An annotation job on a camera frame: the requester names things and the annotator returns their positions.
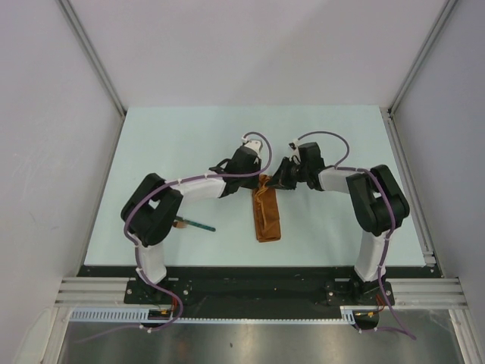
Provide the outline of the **orange cloth napkin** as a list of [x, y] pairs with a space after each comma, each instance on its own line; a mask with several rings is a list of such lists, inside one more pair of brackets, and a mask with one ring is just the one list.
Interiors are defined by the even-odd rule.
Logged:
[[255, 236], [259, 243], [269, 243], [281, 239], [277, 193], [273, 187], [267, 185], [270, 179], [270, 176], [260, 174], [258, 187], [252, 191]]

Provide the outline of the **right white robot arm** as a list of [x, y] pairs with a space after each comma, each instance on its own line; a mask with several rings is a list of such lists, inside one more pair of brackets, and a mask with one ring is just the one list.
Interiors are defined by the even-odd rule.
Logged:
[[363, 168], [326, 165], [316, 142], [291, 146], [293, 154], [283, 158], [266, 183], [279, 190], [294, 190], [297, 184], [309, 189], [345, 193], [362, 229], [360, 251], [354, 270], [357, 281], [349, 285], [350, 297], [367, 304], [377, 295], [375, 281], [385, 275], [385, 260], [393, 232], [402, 226], [410, 207], [391, 170], [378, 165]]

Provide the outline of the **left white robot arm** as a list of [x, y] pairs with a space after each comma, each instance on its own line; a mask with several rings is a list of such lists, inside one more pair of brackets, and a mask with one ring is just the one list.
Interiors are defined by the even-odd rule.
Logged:
[[167, 295], [163, 240], [171, 232], [181, 206], [203, 199], [220, 199], [241, 188], [255, 189], [261, 166], [262, 141], [244, 138], [231, 158], [205, 174], [167, 181], [156, 173], [145, 176], [120, 213], [124, 235], [135, 246], [141, 294], [151, 303]]

